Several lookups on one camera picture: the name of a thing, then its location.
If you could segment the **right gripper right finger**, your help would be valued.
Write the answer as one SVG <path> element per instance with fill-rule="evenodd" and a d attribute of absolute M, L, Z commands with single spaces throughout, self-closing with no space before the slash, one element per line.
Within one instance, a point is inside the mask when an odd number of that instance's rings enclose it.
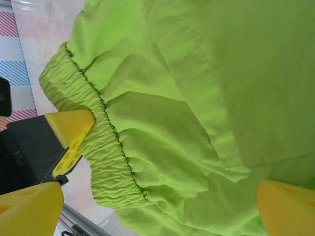
<path fill-rule="evenodd" d="M 255 202 L 267 235 L 315 235 L 314 190 L 262 180 L 256 190 Z"/>

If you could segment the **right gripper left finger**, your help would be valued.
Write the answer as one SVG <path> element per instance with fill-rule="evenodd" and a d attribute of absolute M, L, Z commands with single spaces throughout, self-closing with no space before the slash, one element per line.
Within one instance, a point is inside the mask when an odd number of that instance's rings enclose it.
<path fill-rule="evenodd" d="M 52 236 L 64 203 L 58 182 L 46 182 L 0 196 L 2 236 Z"/>

